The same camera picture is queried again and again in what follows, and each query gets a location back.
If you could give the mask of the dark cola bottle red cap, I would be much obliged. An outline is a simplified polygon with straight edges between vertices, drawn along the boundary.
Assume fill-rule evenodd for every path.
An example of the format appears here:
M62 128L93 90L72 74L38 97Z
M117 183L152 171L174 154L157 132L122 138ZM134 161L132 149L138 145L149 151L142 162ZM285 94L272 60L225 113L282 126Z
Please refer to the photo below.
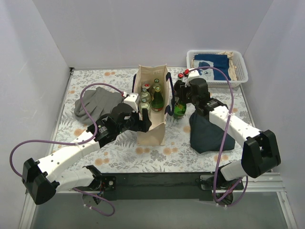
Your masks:
M184 82L184 74L183 73L179 73L177 77L178 77L178 80Z

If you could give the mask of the beige canvas tote bag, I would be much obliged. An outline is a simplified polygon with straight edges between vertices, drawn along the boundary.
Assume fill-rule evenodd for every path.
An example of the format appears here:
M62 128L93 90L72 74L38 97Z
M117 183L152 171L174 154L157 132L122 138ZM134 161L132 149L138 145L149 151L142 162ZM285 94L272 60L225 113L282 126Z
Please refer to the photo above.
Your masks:
M153 84L154 79L160 80L164 106L158 112L151 111L152 125L149 131L137 133L137 143L142 146L165 145L166 117L172 116L174 112L174 102L170 101L170 98L174 96L173 82L166 64L155 67L140 65L138 72L133 77L132 92L140 93L142 83Z

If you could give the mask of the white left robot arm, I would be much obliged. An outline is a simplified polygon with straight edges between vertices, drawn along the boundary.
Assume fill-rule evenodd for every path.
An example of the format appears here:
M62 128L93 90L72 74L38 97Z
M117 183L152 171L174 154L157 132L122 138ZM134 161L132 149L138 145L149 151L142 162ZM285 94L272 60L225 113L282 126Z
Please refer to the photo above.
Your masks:
M80 144L65 146L37 161L33 158L26 160L23 164L22 182L37 205L49 201L61 190L88 187L89 190L96 191L102 184L98 173L93 173L88 168L69 173L67 168L114 141L119 134L127 130L145 133L151 124L148 109L137 112L128 104L120 103L78 137Z

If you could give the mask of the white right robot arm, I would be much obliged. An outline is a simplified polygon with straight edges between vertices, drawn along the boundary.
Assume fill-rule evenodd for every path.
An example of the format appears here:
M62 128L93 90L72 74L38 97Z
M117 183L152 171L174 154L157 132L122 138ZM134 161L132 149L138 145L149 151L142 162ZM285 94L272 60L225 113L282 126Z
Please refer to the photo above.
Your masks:
M252 127L232 114L226 105L210 97L207 83L196 78L190 83L178 80L174 85L175 95L181 101L192 103L198 115L231 136L243 148L239 161L216 169L214 180L220 189L228 189L234 179L261 174L281 164L275 134Z

